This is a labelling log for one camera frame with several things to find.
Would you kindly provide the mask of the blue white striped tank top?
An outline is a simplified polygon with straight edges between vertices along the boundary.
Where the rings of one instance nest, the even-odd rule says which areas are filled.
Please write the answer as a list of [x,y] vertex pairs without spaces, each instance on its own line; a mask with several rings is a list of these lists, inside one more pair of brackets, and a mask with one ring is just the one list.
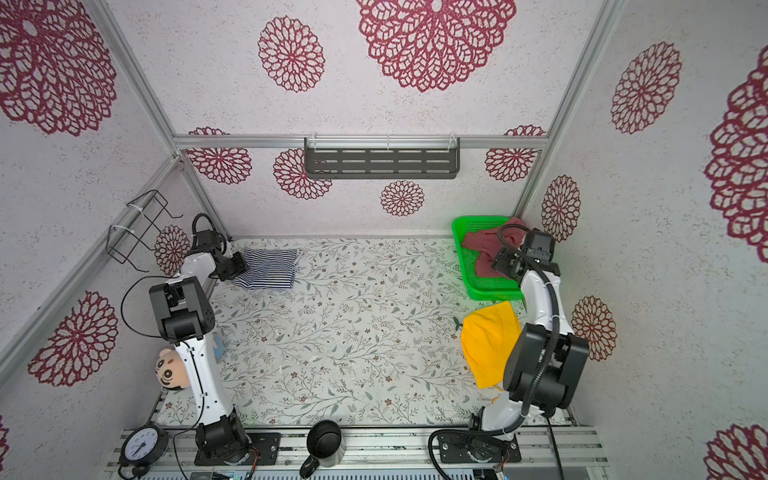
[[247,270],[233,283],[247,290],[291,289],[299,251],[296,249],[246,249],[241,252]]

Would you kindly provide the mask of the maroon tank top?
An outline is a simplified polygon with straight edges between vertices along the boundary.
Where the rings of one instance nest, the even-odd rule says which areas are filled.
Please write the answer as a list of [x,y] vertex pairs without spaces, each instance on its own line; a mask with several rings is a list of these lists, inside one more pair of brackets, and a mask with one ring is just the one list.
[[[512,218],[507,221],[506,225],[520,225],[526,227],[526,224],[518,219]],[[480,278],[502,278],[503,274],[499,273],[492,267],[492,262],[502,249],[503,245],[497,237],[497,232],[500,227],[492,229],[480,230],[477,232],[468,232],[461,246],[470,251],[478,253],[478,258],[474,261],[474,273]],[[506,229],[503,232],[505,241],[515,247],[520,247],[524,239],[525,233],[522,229],[511,228]]]

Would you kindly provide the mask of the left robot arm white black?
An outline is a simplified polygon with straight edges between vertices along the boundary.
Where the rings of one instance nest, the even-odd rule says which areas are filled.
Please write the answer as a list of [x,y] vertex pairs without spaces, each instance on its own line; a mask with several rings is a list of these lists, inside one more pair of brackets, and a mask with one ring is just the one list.
[[149,289],[159,336],[179,354],[197,409],[195,441],[200,457],[236,464],[249,455],[250,438],[222,383],[214,352],[214,309],[203,284],[245,271],[238,253],[227,256],[226,238],[215,230],[193,233],[191,253],[179,273]]

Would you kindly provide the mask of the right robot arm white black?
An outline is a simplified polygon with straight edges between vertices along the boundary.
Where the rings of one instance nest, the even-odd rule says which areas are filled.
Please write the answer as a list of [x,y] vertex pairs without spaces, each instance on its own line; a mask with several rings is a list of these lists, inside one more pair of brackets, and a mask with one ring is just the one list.
[[549,419],[570,405],[589,343],[566,318],[554,238],[518,224],[500,227],[497,238],[502,249],[492,267],[518,283],[529,319],[506,360],[504,394],[472,417],[470,429],[507,441],[527,418]]

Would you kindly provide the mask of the green plastic basket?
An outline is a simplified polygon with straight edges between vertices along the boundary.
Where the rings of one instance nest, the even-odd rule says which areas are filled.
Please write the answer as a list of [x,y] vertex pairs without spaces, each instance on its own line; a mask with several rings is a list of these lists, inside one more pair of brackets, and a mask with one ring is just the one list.
[[451,229],[456,245],[462,281],[468,296],[475,301],[521,301],[523,294],[516,281],[507,277],[480,277],[476,274],[481,253],[463,246],[468,233],[498,228],[509,221],[504,216],[461,216],[452,221]]

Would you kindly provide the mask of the yellow cloth bag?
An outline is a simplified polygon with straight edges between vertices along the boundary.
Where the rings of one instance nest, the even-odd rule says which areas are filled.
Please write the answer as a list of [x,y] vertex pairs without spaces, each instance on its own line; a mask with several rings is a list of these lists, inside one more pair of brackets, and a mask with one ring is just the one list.
[[477,387],[499,386],[522,332],[512,303],[501,302],[469,314],[460,330],[463,356]]

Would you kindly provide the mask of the cartoon plush doll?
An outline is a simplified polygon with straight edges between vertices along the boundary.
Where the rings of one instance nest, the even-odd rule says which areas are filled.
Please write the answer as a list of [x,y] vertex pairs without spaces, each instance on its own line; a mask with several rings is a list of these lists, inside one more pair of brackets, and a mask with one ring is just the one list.
[[155,374],[167,390],[192,388],[195,395],[218,395],[224,391],[218,361],[223,355],[223,342],[217,333],[201,338],[171,341],[172,349],[164,349],[155,365]]

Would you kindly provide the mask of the round analog clock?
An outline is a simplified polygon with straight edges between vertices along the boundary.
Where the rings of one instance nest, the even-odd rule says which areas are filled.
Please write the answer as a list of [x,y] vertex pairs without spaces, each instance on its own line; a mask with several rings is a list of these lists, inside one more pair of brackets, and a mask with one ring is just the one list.
[[117,474],[121,479],[142,479],[166,453],[169,435],[154,422],[132,431],[121,446]]

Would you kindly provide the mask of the black thermos mug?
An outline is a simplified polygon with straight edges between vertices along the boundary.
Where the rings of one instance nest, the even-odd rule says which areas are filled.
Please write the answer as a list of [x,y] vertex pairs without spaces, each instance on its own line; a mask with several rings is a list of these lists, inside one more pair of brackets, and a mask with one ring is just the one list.
[[306,447],[309,456],[300,467],[301,479],[309,479],[318,468],[339,465],[346,451],[342,430],[332,420],[322,420],[309,430]]

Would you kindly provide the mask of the grey wall shelf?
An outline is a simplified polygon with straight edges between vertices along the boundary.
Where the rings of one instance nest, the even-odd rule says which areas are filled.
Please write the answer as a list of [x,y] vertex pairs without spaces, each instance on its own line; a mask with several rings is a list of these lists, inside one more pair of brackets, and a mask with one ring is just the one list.
[[304,167],[313,180],[452,180],[460,170],[460,140],[427,144],[340,145],[304,140]]

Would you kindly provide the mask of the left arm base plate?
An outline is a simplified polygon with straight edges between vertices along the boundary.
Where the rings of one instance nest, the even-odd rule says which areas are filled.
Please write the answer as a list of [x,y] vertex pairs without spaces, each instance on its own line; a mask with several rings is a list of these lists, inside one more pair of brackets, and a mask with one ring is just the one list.
[[249,433],[251,445],[241,455],[236,454],[230,459],[206,459],[198,452],[194,459],[194,465],[203,466],[274,466],[277,462],[281,435],[279,433]]

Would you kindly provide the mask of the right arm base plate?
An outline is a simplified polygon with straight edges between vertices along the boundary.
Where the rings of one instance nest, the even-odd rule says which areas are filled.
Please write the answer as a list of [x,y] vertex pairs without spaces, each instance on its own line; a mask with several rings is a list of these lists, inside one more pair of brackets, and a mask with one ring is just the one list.
[[437,443],[440,461],[445,464],[506,464],[522,460],[516,439],[501,440],[464,431],[440,430]]

